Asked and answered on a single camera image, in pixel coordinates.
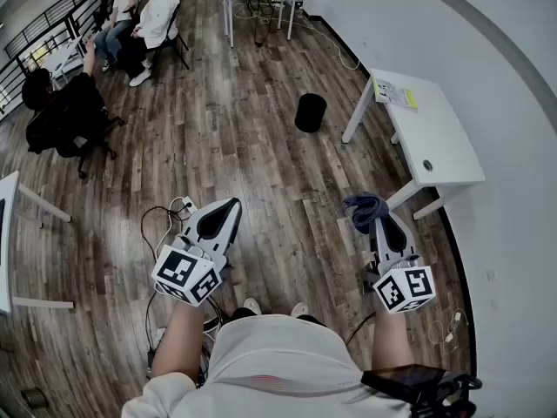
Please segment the white table with thin legs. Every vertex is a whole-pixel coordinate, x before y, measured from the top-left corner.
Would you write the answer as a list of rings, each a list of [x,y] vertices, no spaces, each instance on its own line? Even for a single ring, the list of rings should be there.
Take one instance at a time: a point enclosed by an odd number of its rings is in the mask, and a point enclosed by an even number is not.
[[[72,301],[40,300],[17,297],[10,288],[10,253],[14,249],[11,245],[11,223],[15,216],[26,219],[30,223],[43,227],[43,223],[38,219],[26,216],[24,213],[17,212],[16,194],[20,193],[41,209],[52,216],[61,219],[65,223],[70,223],[72,217],[58,207],[52,205],[42,196],[33,192],[29,187],[19,181],[19,171],[14,171],[8,176],[0,179],[0,314],[11,314],[13,307],[34,307],[50,309],[72,310],[75,304]]]

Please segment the booklet with yellow strip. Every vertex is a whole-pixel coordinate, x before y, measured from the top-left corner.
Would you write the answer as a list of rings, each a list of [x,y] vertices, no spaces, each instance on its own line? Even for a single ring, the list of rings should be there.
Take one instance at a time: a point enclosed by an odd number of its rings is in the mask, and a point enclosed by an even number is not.
[[[418,110],[413,92],[407,88],[398,87],[382,79],[373,78],[375,99],[381,104],[391,104],[410,110]]]

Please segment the person's right forearm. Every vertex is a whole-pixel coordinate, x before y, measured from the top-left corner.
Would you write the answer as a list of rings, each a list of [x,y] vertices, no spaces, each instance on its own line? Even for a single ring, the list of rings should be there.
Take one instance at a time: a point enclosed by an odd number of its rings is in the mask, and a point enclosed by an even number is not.
[[[373,343],[372,370],[403,367],[414,363],[406,330],[406,316],[389,314],[380,309],[376,314]]]

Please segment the person's black shorts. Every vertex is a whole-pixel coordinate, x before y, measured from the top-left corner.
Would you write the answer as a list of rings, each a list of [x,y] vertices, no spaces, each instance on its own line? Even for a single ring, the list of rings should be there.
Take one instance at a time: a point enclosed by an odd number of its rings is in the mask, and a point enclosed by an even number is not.
[[[255,312],[253,312],[251,309],[247,308],[247,307],[239,307],[237,308],[234,313],[232,314],[231,318],[229,319],[230,322],[234,321],[234,320],[239,320],[239,319],[243,319],[243,318],[247,318],[247,317],[253,317],[256,316],[257,314]],[[305,320],[317,325],[321,325],[324,326],[323,323],[321,323],[319,320],[317,320],[316,318],[314,318],[313,316],[309,315],[309,314],[301,314],[300,316],[297,316],[297,319],[299,320]]]

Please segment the white desk with grommet hole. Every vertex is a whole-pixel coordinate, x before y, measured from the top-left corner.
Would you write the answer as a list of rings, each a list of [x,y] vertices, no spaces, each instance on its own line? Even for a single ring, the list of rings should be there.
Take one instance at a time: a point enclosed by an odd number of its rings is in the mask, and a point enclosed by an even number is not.
[[[437,84],[390,71],[369,72],[341,141],[350,142],[372,101],[386,107],[395,130],[391,143],[401,145],[412,175],[410,182],[386,201],[390,209],[404,204],[424,188],[443,187],[445,191],[438,199],[413,214],[415,220],[422,219],[469,186],[486,180],[464,127]],[[386,101],[381,83],[409,90],[417,106],[406,108]]]

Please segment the black round bin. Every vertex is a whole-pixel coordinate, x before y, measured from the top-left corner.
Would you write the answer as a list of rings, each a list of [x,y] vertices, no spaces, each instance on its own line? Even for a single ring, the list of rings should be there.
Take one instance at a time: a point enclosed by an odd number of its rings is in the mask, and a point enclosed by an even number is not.
[[[306,93],[299,99],[295,117],[295,126],[307,133],[314,133],[320,129],[327,102],[323,97],[314,93]]]

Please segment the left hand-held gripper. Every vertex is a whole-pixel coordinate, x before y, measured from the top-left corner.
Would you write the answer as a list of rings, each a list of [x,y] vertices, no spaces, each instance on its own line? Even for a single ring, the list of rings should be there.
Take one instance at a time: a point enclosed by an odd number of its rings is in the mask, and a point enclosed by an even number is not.
[[[236,239],[242,216],[238,198],[198,209],[183,233],[164,245],[151,277],[160,293],[199,307],[223,283],[226,252]]]

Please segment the black flat device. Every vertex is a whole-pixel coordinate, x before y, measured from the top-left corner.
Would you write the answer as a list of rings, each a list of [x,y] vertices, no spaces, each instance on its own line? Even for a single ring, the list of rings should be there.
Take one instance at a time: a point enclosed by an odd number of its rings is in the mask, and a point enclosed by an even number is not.
[[[364,371],[360,382],[392,398],[419,404],[433,395],[446,370],[420,364]]]

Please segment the small white table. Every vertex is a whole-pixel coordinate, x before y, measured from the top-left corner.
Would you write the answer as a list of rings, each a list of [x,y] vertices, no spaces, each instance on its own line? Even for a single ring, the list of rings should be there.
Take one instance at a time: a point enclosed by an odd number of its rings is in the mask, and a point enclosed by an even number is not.
[[[59,90],[69,82],[64,72],[65,69],[71,71],[83,65],[84,55],[80,49],[81,40],[81,37],[71,39],[68,44],[55,50],[44,60],[43,68],[50,73],[55,90]]]

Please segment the person's left forearm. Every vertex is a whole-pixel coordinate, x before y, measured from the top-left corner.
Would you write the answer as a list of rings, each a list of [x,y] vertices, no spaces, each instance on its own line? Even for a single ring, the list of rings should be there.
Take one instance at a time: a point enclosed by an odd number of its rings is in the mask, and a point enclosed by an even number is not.
[[[178,300],[172,309],[164,336],[155,353],[151,377],[181,373],[196,382],[203,336],[203,310]]]

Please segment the black office chair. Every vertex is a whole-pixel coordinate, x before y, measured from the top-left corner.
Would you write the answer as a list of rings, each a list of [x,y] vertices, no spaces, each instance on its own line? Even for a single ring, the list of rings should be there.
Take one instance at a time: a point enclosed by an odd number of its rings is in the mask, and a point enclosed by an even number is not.
[[[52,103],[29,122],[25,137],[29,152],[55,149],[62,158],[79,158],[78,177],[85,179],[84,161],[94,148],[102,148],[111,159],[117,157],[105,138],[114,125],[123,124],[119,116],[111,118],[105,108],[78,115],[69,106]]]

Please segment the black metal railing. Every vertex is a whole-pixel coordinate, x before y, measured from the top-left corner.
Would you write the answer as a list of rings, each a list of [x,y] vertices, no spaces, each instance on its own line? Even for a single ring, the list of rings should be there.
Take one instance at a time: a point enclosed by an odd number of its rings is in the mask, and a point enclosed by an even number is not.
[[[0,53],[0,120],[22,102],[21,91],[26,76],[70,43],[79,44],[70,54],[69,64],[84,55],[84,39],[99,31],[108,19],[112,0],[59,0],[20,30]]]

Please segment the dark blue cloth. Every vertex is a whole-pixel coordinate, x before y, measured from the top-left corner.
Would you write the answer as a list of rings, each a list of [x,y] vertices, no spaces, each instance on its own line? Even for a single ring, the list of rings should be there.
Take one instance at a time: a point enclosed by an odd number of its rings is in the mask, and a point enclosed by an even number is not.
[[[375,220],[388,216],[390,209],[379,195],[364,192],[344,199],[344,209],[352,208],[352,222],[355,229],[368,235],[375,229]]]

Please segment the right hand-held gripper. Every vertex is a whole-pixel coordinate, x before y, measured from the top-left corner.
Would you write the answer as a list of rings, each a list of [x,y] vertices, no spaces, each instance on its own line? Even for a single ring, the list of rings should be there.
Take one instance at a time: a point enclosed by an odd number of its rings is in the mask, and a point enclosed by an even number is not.
[[[372,261],[363,273],[365,290],[377,294],[389,314],[418,309],[436,297],[432,268],[423,265],[406,223],[395,213],[388,216],[388,234],[382,218],[375,219],[374,251],[379,265]],[[388,261],[391,257],[400,257]]]

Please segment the black folding chair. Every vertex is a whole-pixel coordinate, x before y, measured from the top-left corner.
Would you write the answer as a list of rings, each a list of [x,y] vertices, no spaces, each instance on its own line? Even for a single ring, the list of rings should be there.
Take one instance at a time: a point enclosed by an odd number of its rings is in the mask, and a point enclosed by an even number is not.
[[[168,29],[166,31],[164,41],[159,46],[148,50],[148,52],[153,52],[153,56],[152,56],[152,59],[151,59],[151,70],[152,71],[155,71],[155,69],[157,67],[157,64],[158,64],[158,60],[160,59],[161,53],[166,48],[172,48],[172,50],[176,53],[177,57],[180,59],[180,61],[182,62],[183,66],[186,68],[186,70],[190,69],[190,66],[185,61],[185,56],[182,53],[182,51],[188,51],[189,50],[189,47],[188,47],[187,43],[181,37],[179,31],[176,32],[176,35],[174,37],[170,36],[172,28],[177,28],[177,25],[175,24],[175,22],[176,22],[176,18],[178,16],[178,13],[179,13],[179,9],[180,9],[180,3],[176,6],[175,10],[173,11],[173,13],[171,15],[171,20],[170,20]]]

